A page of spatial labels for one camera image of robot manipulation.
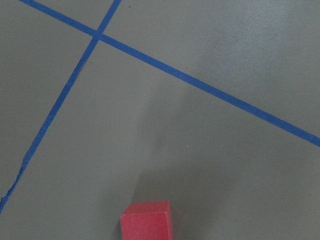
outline cube's top face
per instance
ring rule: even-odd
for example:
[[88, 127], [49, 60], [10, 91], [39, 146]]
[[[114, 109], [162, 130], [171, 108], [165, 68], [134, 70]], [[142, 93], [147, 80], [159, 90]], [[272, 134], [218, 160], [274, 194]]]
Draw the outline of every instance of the cube's top face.
[[130, 204], [122, 215], [165, 213], [168, 211], [170, 211], [169, 201], [138, 202]]

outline red box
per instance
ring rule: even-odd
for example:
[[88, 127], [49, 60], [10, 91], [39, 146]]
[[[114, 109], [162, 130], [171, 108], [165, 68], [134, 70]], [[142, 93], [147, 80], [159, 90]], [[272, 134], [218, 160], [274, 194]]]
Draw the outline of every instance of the red box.
[[132, 203], [121, 215], [122, 240], [173, 240], [170, 203]]

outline concrete floor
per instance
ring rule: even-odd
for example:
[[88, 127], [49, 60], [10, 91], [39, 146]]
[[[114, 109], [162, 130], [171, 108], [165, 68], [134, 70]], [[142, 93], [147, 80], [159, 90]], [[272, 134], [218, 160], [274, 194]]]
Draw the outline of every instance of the concrete floor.
[[[39, 0], [98, 28], [111, 0]], [[320, 1], [122, 0], [105, 34], [320, 136]], [[0, 195], [91, 37], [0, 9]], [[103, 42], [0, 215], [0, 238], [121, 239], [169, 200], [175, 240], [320, 239], [320, 149]]]

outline gray floor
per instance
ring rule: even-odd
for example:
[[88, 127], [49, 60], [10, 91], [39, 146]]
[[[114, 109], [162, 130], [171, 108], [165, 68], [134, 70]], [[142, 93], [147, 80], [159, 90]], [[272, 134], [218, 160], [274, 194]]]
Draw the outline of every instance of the gray floor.
[[[97, 28], [111, 0], [40, 0]], [[320, 135], [320, 2], [123, 0], [106, 34]], [[90, 41], [0, 9], [0, 195]], [[176, 240], [320, 239], [320, 149], [98, 43], [0, 216], [12, 239], [121, 239], [169, 200]]]

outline gray surface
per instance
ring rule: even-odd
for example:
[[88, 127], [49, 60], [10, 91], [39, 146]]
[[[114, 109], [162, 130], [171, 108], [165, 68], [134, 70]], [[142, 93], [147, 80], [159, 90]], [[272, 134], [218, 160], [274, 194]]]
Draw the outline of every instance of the gray surface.
[[[274, 69], [277, 61], [289, 64], [284, 59], [293, 53], [283, 49], [286, 39], [290, 36], [303, 43], [303, 29], [319, 24], [317, 1], [231, 3], [123, 1], [107, 33], [258, 107], [264, 104], [264, 110], [271, 109], [316, 134], [318, 94], [312, 94], [308, 82], [289, 81], [285, 73], [297, 79], [291, 70], [305, 75], [312, 90], [318, 91], [313, 67], [320, 54], [311, 39], [319, 31], [310, 32], [307, 46], [294, 47], [301, 58], [290, 59], [290, 66], [275, 73]], [[24, 151], [89, 42], [84, 34], [22, 3], [6, 1], [4, 6], [1, 193], [12, 182]], [[275, 55], [257, 50], [259, 38], [248, 42], [242, 33], [232, 36], [236, 23], [259, 33], [263, 22], [234, 19], [251, 18], [254, 9], [260, 15], [268, 10], [271, 14], [265, 17], [271, 23], [260, 38], [267, 46], [273, 43], [278, 49]], [[23, 13], [18, 19], [17, 12]], [[295, 21], [300, 28], [282, 20], [284, 13], [299, 18]], [[86, 18], [95, 19], [90, 14]], [[183, 16], [198, 24], [190, 25]], [[309, 19], [310, 28], [301, 27], [302, 19]], [[217, 20], [224, 25], [216, 37], [220, 46], [223, 42], [226, 46], [215, 58], [212, 53], [218, 46], [212, 44], [211, 34], [216, 29], [212, 25], [219, 26]], [[278, 30], [273, 21], [289, 29], [281, 31], [280, 42], [266, 40], [272, 30]], [[49, 26], [51, 34], [43, 34], [47, 28], [42, 24]], [[199, 38], [183, 35], [188, 31], [198, 32]], [[243, 46], [240, 52], [229, 50], [237, 44]], [[246, 49], [249, 54], [242, 62]], [[300, 64], [308, 61], [314, 64], [308, 65], [313, 71]], [[254, 68], [251, 76], [253, 63], [266, 67]], [[266, 78], [269, 71], [274, 73], [272, 81]], [[27, 82], [26, 88], [19, 88]], [[286, 82], [291, 88], [284, 90]], [[293, 97], [295, 89], [310, 102], [309, 110]], [[26, 109], [12, 99], [34, 108]], [[285, 99], [291, 99], [289, 105]], [[1, 214], [0, 236], [4, 240], [120, 239], [119, 217], [131, 201], [170, 200], [176, 240], [318, 240], [319, 157], [318, 147], [101, 42]]]

